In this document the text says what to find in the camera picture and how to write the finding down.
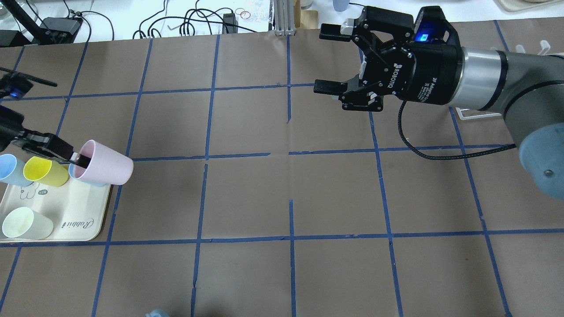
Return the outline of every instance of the light blue cup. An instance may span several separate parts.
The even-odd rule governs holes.
[[[25,163],[12,154],[0,155],[0,182],[16,185],[29,186],[33,182],[24,177]]]
[[[92,185],[92,186],[101,187],[101,186],[104,186],[104,185],[105,185],[104,183],[88,182],[88,181],[86,181],[86,180],[77,179],[76,177],[74,177],[74,164],[70,164],[70,166],[69,166],[69,175],[70,175],[70,177],[72,177],[72,178],[74,178],[74,179],[76,179],[76,180],[78,180],[78,181],[80,181],[80,182],[83,182],[83,183],[86,183],[86,184],[90,184],[90,185]]]

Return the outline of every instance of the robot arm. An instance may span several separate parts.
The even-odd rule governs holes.
[[[371,31],[391,34],[382,42]],[[383,95],[403,101],[499,112],[523,167],[547,195],[564,199],[564,60],[461,47],[440,7],[411,15],[365,7],[357,19],[323,24],[319,37],[353,41],[360,72],[345,82],[316,80],[348,111],[384,109]]]
[[[0,98],[12,96],[19,99],[23,97],[33,87],[30,81],[57,86],[54,82],[14,72],[10,69],[0,67],[0,71],[8,72],[0,79]],[[82,168],[88,167],[89,157],[74,153],[70,144],[52,133],[39,133],[24,128],[23,121],[23,115],[0,105],[0,152],[12,143],[39,157],[76,164]]]

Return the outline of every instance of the pink cup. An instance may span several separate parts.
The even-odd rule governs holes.
[[[76,166],[73,177],[87,182],[123,185],[133,173],[133,161],[94,140],[86,142],[79,152],[90,157],[86,169]]]

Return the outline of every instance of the blue led light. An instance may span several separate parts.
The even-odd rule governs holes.
[[[415,37],[415,41],[416,42],[425,42],[425,41],[427,41],[428,38],[429,38],[429,34],[418,34]]]

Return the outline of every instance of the rubber band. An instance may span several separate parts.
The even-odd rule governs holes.
[[[243,17],[243,13],[245,13],[245,12],[247,12],[247,14],[248,14],[249,16]],[[243,11],[243,12],[241,12],[241,13],[239,14],[239,16],[241,17],[241,19],[246,20],[246,19],[250,18],[250,12],[249,12],[249,11]]]

